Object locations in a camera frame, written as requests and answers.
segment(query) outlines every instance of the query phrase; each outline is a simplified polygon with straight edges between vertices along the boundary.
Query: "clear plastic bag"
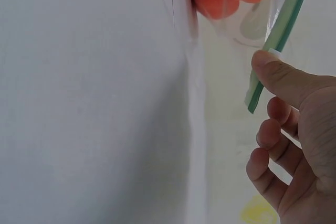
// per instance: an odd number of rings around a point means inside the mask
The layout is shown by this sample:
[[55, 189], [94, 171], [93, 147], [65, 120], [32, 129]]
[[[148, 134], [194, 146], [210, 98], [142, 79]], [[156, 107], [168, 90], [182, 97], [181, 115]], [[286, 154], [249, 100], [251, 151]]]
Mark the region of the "clear plastic bag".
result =
[[[282, 51], [303, 0], [194, 0], [194, 3], [219, 36], [231, 39], [239, 54], [234, 57], [242, 62], [246, 75], [251, 72], [250, 59], [254, 51], [271, 48]], [[262, 90], [262, 84], [251, 72], [245, 99], [251, 113], [256, 109]]]

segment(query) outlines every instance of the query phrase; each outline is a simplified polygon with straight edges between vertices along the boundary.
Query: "white background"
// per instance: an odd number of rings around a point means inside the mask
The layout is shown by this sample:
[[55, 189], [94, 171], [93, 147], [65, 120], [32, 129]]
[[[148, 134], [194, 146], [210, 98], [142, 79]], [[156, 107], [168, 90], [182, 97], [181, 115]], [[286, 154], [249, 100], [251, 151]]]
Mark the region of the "white background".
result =
[[204, 224], [196, 28], [190, 0], [0, 0], [0, 223]]

